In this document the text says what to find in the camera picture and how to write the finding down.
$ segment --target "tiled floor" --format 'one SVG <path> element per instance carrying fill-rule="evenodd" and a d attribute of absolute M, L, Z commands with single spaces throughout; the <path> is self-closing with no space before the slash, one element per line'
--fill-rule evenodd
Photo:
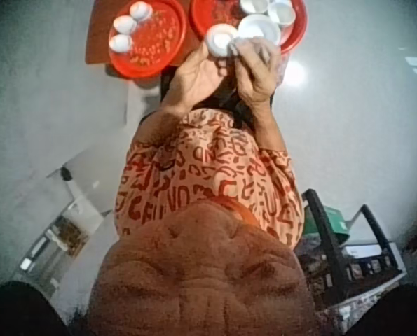
<path fill-rule="evenodd" d="M 81 189 L 100 211 L 112 208 L 130 138 L 157 103 L 156 85 L 129 83 L 125 120 L 127 85 L 83 63 L 91 6 L 0 5 L 0 281 L 69 202 L 46 178 L 60 165 L 74 157 L 67 166 Z M 273 105 L 299 188 L 346 218 L 367 203 L 402 243 L 417 224 L 417 66 L 406 60 L 417 57 L 417 0 L 306 6 L 308 30 Z M 359 221 L 353 237 L 370 240 Z"/>

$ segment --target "woman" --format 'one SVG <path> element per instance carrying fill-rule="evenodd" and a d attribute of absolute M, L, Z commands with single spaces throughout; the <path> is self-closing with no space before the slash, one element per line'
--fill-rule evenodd
<path fill-rule="evenodd" d="M 228 75 L 202 43 L 132 140 L 116 200 L 121 239 L 88 311 L 97 334 L 315 333 L 292 252 L 301 198 L 270 108 L 280 53 L 262 38 L 234 48 L 254 131 L 234 128 L 226 111 L 192 111 Z"/>

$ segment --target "table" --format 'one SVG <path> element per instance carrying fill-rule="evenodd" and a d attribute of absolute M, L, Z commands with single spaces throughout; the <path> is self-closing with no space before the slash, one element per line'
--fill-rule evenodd
<path fill-rule="evenodd" d="M 109 32 L 116 14 L 131 0 L 95 0 L 88 27 L 87 46 L 85 52 L 86 64 L 110 64 Z M 179 0 L 186 14 L 191 0 Z M 185 57 L 200 44 L 200 40 L 188 21 L 186 37 L 170 65 L 178 67 Z"/>

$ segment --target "white cup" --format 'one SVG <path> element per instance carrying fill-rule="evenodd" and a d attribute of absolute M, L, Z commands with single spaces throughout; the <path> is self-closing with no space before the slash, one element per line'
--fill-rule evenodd
<path fill-rule="evenodd" d="M 295 10 L 286 3 L 281 2 L 271 3 L 268 7 L 267 15 L 281 29 L 292 26 L 296 18 Z"/>
<path fill-rule="evenodd" d="M 240 7 L 246 14 L 262 14 L 269 7 L 269 0 L 240 0 Z"/>

